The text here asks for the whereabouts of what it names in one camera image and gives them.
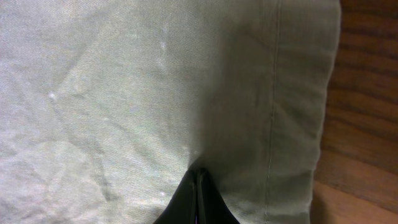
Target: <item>wooden table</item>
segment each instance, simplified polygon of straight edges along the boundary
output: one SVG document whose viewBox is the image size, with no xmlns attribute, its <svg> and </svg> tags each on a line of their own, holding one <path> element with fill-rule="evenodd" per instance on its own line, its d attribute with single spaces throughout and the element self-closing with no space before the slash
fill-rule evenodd
<svg viewBox="0 0 398 224">
<path fill-rule="evenodd" d="M 312 223 L 398 223 L 398 0 L 341 0 Z"/>
</svg>

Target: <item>wood grain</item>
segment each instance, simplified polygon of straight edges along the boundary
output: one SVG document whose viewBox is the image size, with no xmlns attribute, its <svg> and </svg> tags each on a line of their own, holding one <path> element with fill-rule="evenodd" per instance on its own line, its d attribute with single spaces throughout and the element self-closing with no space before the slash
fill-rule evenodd
<svg viewBox="0 0 398 224">
<path fill-rule="evenodd" d="M 341 5 L 312 222 L 398 223 L 398 1 Z"/>
</svg>

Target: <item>wrinkled fabric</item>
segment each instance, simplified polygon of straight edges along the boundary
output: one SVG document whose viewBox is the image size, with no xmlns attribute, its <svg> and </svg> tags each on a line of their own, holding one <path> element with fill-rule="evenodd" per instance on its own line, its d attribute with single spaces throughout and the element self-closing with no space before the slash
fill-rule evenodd
<svg viewBox="0 0 398 224">
<path fill-rule="evenodd" d="M 338 0 L 0 3 L 0 223 L 152 223 L 194 161 L 309 223 Z"/>
</svg>

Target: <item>seam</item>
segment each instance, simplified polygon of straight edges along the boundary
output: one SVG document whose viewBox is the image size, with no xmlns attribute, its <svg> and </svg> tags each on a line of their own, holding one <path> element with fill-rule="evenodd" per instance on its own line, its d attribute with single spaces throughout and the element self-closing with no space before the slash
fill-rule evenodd
<svg viewBox="0 0 398 224">
<path fill-rule="evenodd" d="M 268 204 L 269 204 L 269 176 L 271 174 L 272 164 L 272 146 L 274 137 L 274 120 L 275 120 L 275 96 L 276 96 L 276 85 L 277 85 L 277 71 L 278 71 L 278 56 L 279 56 L 279 36 L 280 36 L 280 12 L 282 9 L 282 0 L 277 0 L 277 14 L 276 14 L 276 37 L 275 37 L 275 51 L 274 51 L 274 66 L 273 66 L 273 84 L 272 84 L 272 103 L 271 103 L 271 126 L 269 131 L 269 152 L 268 152 L 268 172 L 266 182 L 266 224 L 268 224 Z"/>
</svg>

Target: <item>black object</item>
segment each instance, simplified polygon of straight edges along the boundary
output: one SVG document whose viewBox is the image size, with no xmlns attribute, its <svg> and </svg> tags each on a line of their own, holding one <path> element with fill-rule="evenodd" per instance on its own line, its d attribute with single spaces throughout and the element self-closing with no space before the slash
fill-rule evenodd
<svg viewBox="0 0 398 224">
<path fill-rule="evenodd" d="M 185 173 L 169 205 L 154 224 L 166 223 L 239 224 L 204 168 Z"/>
</svg>

